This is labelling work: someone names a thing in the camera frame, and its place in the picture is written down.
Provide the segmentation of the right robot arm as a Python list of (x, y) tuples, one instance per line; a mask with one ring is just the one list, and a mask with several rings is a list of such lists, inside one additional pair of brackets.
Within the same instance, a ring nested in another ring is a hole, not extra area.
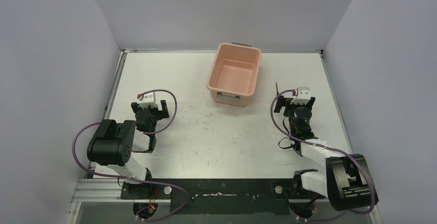
[(282, 126), (274, 125), (290, 141), (287, 149), (315, 162), (322, 169), (296, 171), (290, 183), (291, 193), (299, 198), (316, 193), (327, 198), (337, 211), (364, 214), (363, 207), (372, 210), (379, 199), (365, 157), (330, 147), (318, 139), (310, 126), (315, 98), (310, 97), (302, 104), (296, 101), (297, 95), (286, 98), (277, 93), (270, 114), (282, 111), (288, 121)]

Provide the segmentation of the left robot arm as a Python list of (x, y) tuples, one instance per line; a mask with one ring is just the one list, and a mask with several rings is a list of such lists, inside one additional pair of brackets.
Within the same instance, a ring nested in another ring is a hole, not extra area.
[(140, 165), (132, 153), (154, 151), (157, 122), (169, 117), (166, 101), (161, 100), (160, 104), (161, 108), (152, 101), (131, 103), (135, 120), (122, 123), (102, 120), (88, 144), (89, 161), (107, 166), (124, 177), (120, 181), (122, 199), (149, 199), (158, 195), (158, 187), (150, 182), (150, 170)]

